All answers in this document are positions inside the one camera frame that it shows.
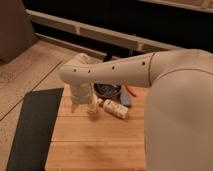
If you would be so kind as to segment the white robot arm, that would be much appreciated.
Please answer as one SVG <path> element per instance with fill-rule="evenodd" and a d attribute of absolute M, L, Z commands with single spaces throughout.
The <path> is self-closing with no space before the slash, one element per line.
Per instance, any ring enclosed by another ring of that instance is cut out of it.
<path fill-rule="evenodd" d="M 93 83 L 149 90 L 144 111 L 147 171 L 213 171 L 213 53 L 152 52 L 93 64 L 78 54 L 60 69 L 75 105 Z"/>

